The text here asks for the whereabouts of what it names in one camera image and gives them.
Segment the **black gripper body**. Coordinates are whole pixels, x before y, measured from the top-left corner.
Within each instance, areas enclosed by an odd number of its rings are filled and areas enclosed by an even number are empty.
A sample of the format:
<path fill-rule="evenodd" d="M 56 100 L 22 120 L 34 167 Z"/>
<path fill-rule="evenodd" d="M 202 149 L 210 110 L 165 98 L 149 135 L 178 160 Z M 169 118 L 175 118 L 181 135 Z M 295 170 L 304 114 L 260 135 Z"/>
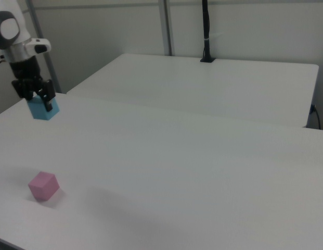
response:
<path fill-rule="evenodd" d="M 25 85 L 27 90 L 40 90 L 42 88 L 43 79 L 36 56 L 20 62 L 10 62 L 9 65 L 16 78 L 12 81 L 15 90 L 22 90 Z"/>

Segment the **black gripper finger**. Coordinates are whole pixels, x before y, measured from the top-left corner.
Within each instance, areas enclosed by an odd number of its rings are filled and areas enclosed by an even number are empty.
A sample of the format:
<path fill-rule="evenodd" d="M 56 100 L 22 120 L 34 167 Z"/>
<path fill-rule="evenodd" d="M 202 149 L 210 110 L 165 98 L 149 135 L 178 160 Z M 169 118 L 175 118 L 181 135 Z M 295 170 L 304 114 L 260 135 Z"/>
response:
<path fill-rule="evenodd" d="M 13 80 L 11 83 L 20 98 L 24 98 L 27 101 L 33 99 L 34 90 L 32 80 L 17 79 Z"/>
<path fill-rule="evenodd" d="M 52 100 L 56 96 L 52 80 L 39 79 L 36 93 L 43 101 L 46 111 L 52 111 Z"/>

